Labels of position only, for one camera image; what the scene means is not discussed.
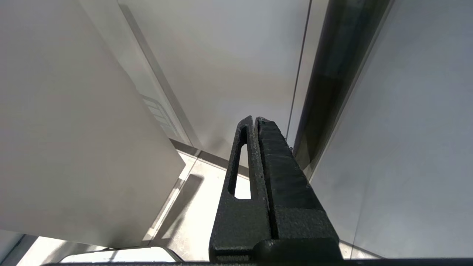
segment white panel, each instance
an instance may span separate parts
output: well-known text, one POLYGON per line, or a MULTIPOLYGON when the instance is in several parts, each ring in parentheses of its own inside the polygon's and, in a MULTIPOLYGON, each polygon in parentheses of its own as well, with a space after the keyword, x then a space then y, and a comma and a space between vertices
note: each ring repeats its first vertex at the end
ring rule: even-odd
POLYGON ((191 145, 174 110, 156 79, 116 0, 80 0, 110 50, 125 69, 138 92, 159 102, 173 130, 167 136, 191 145))
POLYGON ((205 151, 228 159, 248 115, 286 134, 308 0, 119 3, 131 10, 205 151))
POLYGON ((472 13, 471 1, 394 3, 312 181, 345 241, 471 257, 472 13))
POLYGON ((0 228, 137 246, 182 160, 76 1, 0 6, 0 228))

